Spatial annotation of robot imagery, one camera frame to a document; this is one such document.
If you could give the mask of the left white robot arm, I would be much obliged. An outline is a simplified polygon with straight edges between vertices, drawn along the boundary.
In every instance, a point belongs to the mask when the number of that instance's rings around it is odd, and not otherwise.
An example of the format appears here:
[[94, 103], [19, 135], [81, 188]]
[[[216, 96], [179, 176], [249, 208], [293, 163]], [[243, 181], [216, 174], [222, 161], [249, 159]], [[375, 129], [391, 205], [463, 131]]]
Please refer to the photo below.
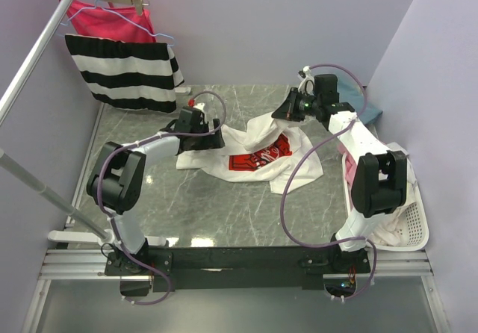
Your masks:
[[87, 182], [87, 194], [106, 213], [115, 246], [126, 252], [122, 265], [131, 274], [144, 273], [149, 266], [149, 256], [143, 252], [146, 237], [133, 213], [146, 169], [183, 152], [223, 148], [224, 121], [207, 121], [199, 105], [184, 107], [177, 119], [151, 137], [124, 144], [110, 141], [102, 147]]

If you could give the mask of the white coca cola t shirt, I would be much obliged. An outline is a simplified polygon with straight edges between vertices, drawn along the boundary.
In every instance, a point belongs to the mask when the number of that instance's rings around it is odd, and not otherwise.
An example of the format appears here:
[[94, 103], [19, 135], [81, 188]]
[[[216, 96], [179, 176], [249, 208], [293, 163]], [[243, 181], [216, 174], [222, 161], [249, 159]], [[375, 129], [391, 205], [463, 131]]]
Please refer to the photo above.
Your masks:
[[291, 173], [312, 143], [297, 122], [272, 118], [271, 113], [248, 121], [245, 131], [222, 127], [221, 149], [183, 152], [177, 169], [201, 169], [228, 182], [267, 182], [282, 194]]

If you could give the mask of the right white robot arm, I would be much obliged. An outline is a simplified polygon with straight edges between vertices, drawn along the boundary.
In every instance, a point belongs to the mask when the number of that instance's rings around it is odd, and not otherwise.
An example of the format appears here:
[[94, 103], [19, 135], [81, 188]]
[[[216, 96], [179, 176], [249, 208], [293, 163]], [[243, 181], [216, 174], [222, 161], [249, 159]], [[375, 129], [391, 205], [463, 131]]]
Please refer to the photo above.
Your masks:
[[353, 252], [385, 218], [403, 206], [407, 196], [407, 159], [376, 139], [359, 119], [353, 106], [341, 102], [338, 78], [333, 74], [299, 72], [302, 81], [290, 89], [272, 114], [274, 119], [302, 122], [314, 117], [337, 138], [356, 163], [351, 187], [353, 209], [332, 242], [339, 246], [328, 254], [332, 270], [343, 273], [354, 263]]

